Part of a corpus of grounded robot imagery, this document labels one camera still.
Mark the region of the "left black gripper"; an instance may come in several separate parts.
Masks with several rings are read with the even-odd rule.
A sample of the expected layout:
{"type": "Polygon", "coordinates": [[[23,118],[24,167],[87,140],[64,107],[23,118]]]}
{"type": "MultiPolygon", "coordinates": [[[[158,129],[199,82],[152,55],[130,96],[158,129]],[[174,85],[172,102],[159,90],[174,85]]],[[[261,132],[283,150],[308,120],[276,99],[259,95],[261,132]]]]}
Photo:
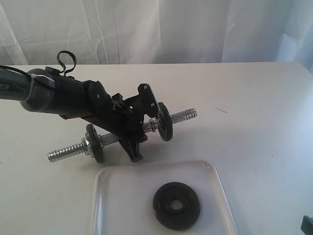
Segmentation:
{"type": "Polygon", "coordinates": [[[124,99],[120,93],[109,95],[99,81],[82,83],[91,116],[83,119],[121,138],[119,144],[131,162],[143,159],[139,143],[147,140],[143,131],[145,115],[144,97],[132,96],[124,99]]]}

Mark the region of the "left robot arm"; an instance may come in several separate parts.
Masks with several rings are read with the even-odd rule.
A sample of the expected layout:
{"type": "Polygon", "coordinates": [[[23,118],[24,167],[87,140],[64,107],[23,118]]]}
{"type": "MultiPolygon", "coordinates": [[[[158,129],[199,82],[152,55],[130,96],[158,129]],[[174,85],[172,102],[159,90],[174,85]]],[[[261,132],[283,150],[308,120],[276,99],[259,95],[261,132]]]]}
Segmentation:
{"type": "Polygon", "coordinates": [[[154,95],[148,84],[140,84],[137,95],[124,99],[121,94],[109,95],[98,81],[79,81],[67,71],[51,67],[24,72],[1,66],[0,97],[18,101],[29,112],[88,122],[83,140],[50,152],[50,162],[85,153],[102,163],[105,139],[97,134],[96,127],[107,130],[106,138],[118,142],[131,161],[138,162],[142,159],[139,145],[147,139],[144,117],[158,114],[157,108],[149,107],[154,95]]]}

